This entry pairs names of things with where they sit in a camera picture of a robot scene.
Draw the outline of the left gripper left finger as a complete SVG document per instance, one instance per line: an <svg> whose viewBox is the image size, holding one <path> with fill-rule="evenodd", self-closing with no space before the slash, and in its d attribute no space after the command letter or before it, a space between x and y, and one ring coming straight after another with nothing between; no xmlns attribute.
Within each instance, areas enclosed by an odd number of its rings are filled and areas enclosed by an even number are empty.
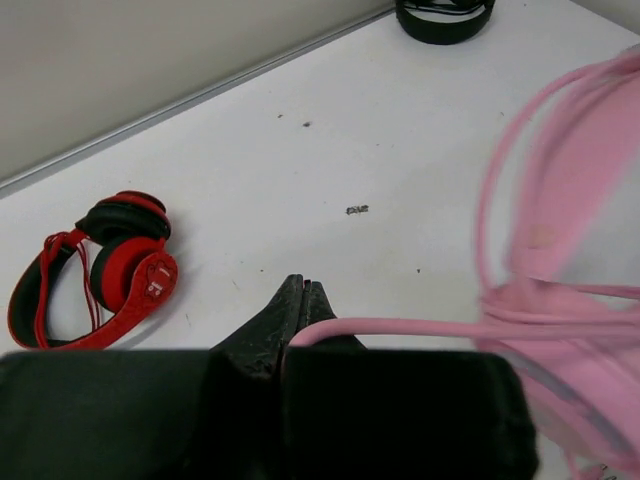
<svg viewBox="0 0 640 480"><path fill-rule="evenodd" d="M1 361L5 479L282 479L278 370L304 306L287 277L216 347Z"/></svg>

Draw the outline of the pink headphones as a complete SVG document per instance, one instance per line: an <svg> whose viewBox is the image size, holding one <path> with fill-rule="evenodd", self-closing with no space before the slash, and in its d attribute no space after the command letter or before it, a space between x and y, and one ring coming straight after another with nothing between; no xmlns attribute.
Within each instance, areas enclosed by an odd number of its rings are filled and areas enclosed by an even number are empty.
<svg viewBox="0 0 640 480"><path fill-rule="evenodd" d="M500 170L527 121L548 101L515 208L509 280L491 282L487 215ZM520 375L538 428L569 461L589 458L639 475L639 308L631 286L562 283L591 220L639 150L639 52L569 72L534 96L506 127L483 183L475 225L481 321L499 327L570 330L567 338L481 340Z"/></svg>

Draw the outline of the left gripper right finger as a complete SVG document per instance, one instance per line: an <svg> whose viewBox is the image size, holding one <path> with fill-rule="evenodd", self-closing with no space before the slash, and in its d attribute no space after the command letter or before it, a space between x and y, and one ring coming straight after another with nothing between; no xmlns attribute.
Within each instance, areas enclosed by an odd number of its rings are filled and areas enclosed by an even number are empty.
<svg viewBox="0 0 640 480"><path fill-rule="evenodd" d="M539 467L521 382L493 354L352 336L290 347L281 405L287 479L531 479Z"/></svg>

